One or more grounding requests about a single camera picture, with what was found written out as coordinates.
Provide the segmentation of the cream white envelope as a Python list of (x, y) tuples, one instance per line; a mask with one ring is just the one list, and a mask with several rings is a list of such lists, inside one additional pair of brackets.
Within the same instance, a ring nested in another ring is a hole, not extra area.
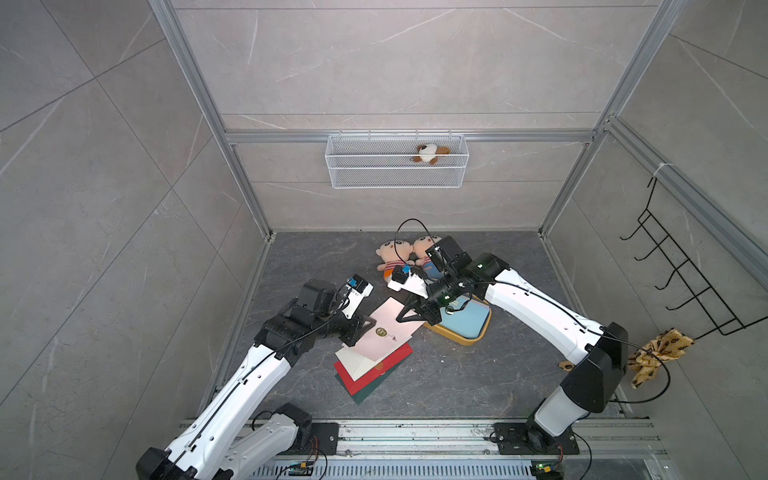
[(383, 357), (377, 360), (371, 360), (368, 357), (357, 353), (350, 347), (341, 348), (335, 355), (353, 381), (362, 378), (383, 360)]

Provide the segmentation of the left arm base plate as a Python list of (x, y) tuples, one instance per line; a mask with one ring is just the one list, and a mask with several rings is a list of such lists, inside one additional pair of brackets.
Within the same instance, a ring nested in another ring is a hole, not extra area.
[(340, 424), (337, 422), (312, 422), (309, 427), (289, 422), (285, 428), (278, 428), (269, 437), (268, 445), (276, 455), (309, 454), (318, 446), (326, 455), (337, 451)]

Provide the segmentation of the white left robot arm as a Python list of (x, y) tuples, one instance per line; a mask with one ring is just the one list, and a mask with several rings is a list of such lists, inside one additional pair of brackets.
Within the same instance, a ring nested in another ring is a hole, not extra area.
[(372, 285), (355, 275), (341, 287), (311, 279), (256, 334), (244, 360), (211, 403), (166, 448), (138, 460), (140, 479), (245, 479), (257, 467), (310, 440), (311, 416), (288, 404), (245, 437), (238, 434), (264, 398), (316, 340), (354, 345), (374, 320), (359, 312)]

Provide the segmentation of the red envelope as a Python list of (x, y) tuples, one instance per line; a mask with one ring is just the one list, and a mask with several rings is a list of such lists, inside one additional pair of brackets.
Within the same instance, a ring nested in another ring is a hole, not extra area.
[(353, 381), (347, 373), (346, 369), (342, 366), (339, 360), (334, 364), (334, 369), (339, 376), (341, 383), (346, 388), (350, 395), (355, 395), (361, 391), (364, 387), (371, 384), (374, 380), (383, 376), (386, 372), (392, 370), (398, 366), (403, 360), (413, 353), (411, 346), (408, 343), (401, 345), (389, 356), (385, 357), (374, 369), (370, 370), (362, 378), (357, 381)]

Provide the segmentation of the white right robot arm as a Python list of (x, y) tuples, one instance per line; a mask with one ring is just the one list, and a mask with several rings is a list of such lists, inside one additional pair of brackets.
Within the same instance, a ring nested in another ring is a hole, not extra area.
[(491, 253), (471, 258), (452, 237), (428, 248), (427, 254), (440, 279), (428, 282), (411, 267), (397, 266), (388, 281), (390, 289), (409, 293), (397, 321), (436, 325), (454, 301), (476, 296), (522, 321), (572, 363), (572, 370), (526, 421), (523, 438), (533, 451), (557, 445), (570, 436), (575, 422), (614, 402), (632, 346), (623, 327), (603, 326), (563, 306)]

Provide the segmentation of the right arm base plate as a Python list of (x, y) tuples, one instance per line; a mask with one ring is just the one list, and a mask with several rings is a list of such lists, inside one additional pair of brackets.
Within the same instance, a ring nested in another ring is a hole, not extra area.
[(494, 423), (488, 440), (497, 446), (501, 455), (577, 455), (580, 453), (571, 428), (567, 428), (559, 436), (551, 436), (535, 425), (528, 425), (523, 421)]

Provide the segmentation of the pink envelope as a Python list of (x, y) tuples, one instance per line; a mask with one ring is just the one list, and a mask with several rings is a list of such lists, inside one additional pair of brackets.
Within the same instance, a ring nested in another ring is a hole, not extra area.
[(375, 325), (351, 350), (371, 361), (380, 361), (406, 343), (424, 321), (398, 322), (396, 318), (403, 307), (396, 299), (387, 299), (370, 315)]

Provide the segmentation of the dark green envelope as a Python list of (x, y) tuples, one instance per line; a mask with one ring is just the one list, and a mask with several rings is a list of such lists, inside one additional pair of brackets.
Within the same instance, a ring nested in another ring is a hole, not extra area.
[(361, 405), (364, 402), (367, 402), (371, 397), (382, 396), (399, 391), (403, 388), (405, 381), (410, 378), (412, 373), (413, 367), (411, 365), (398, 365), (386, 372), (383, 376), (374, 380), (355, 395), (352, 395), (352, 401), (356, 405)]

